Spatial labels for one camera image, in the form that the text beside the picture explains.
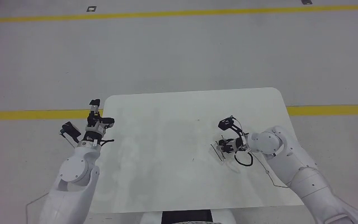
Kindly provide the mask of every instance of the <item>white table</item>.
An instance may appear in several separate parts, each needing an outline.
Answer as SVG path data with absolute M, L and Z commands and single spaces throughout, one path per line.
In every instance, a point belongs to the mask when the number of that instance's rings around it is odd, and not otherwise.
M 209 153 L 221 134 L 235 137 L 218 128 L 230 115 L 245 132 L 281 125 L 295 136 L 274 88 L 111 96 L 103 115 L 115 119 L 105 136 L 115 142 L 103 147 L 96 162 L 101 175 L 91 212 L 302 204 L 290 189 L 274 187 L 256 159 L 251 167 L 237 165 L 237 173 Z M 274 181 L 283 184 L 275 175 Z

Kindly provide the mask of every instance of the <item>gray floor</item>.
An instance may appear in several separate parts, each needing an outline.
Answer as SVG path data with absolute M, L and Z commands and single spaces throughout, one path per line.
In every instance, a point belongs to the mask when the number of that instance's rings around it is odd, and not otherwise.
M 0 13 L 79 14 L 89 5 L 98 13 L 302 6 L 300 0 L 3 1 Z M 0 23 L 0 110 L 86 109 L 90 99 L 110 95 L 250 87 L 276 87 L 287 105 L 358 104 L 357 18 L 347 11 Z M 358 207 L 357 117 L 291 119 L 336 194 Z M 72 154 L 58 136 L 66 121 L 0 121 L 3 223 L 25 223 L 25 205 L 48 192 Z M 73 120 L 81 129 L 85 122 Z M 37 222 L 42 204 L 29 205 L 29 223 Z M 313 223 L 303 206 L 234 215 L 238 223 Z M 140 216 L 89 214 L 86 223 L 136 223 Z

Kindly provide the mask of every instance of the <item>yellow floor line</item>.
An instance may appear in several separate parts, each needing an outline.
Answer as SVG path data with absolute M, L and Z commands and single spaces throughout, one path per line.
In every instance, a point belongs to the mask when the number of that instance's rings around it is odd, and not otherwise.
M 287 106 L 287 111 L 290 116 L 358 115 L 358 105 Z M 88 113 L 89 110 L 0 111 L 0 120 L 85 119 Z
M 167 12 L 134 12 L 111 14 L 82 14 L 59 16 L 29 16 L 0 18 L 0 22 L 38 22 L 38 21 L 63 21 L 63 20 L 103 20 L 116 18 L 143 18 L 143 17 L 168 17 L 168 16 L 208 16 L 227 14 L 257 14 L 257 13 L 297 13 L 297 12 L 322 12 L 322 11 L 347 11 L 358 10 L 358 5 L 345 6 L 303 6 L 288 8 L 238 8 L 226 10 L 187 10 Z

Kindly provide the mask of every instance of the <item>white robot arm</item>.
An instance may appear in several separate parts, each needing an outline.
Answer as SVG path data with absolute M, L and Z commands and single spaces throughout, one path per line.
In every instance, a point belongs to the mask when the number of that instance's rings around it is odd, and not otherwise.
M 69 134 L 77 143 L 74 154 L 66 159 L 60 168 L 40 215 L 41 224 L 79 224 L 86 220 L 95 193 L 100 168 L 95 165 L 100 156 L 101 146 L 110 141 L 102 137 L 107 128 L 114 124 L 113 118 L 102 118 L 98 112 L 100 100 L 92 100 L 87 118 L 86 133 L 81 133 L 70 122 L 64 124 L 60 134 Z M 68 184 L 83 186 L 79 191 L 69 192 Z
M 247 144 L 252 152 L 265 155 L 277 177 L 300 197 L 316 223 L 358 223 L 358 211 L 332 193 L 317 164 L 283 127 L 251 133 Z

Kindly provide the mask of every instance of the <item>white floor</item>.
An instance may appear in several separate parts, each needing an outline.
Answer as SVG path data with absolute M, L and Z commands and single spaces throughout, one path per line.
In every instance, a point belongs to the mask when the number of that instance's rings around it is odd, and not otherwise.
M 0 14 L 79 14 L 90 5 L 98 13 L 302 6 L 300 0 L 8 0 Z M 0 23 L 0 110 L 86 109 L 90 99 L 110 95 L 250 87 L 276 87 L 287 105 L 358 104 L 357 19 L 347 11 Z M 291 119 L 337 195 L 358 207 L 358 118 Z M 25 205 L 48 192 L 72 153 L 58 135 L 66 121 L 0 121 L 2 223 L 25 223 Z M 86 121 L 73 123 L 83 130 Z M 29 205 L 29 223 L 37 222 L 42 203 Z M 234 215 L 238 223 L 313 223 L 303 206 Z M 135 223 L 140 216 L 90 214 L 86 223 Z

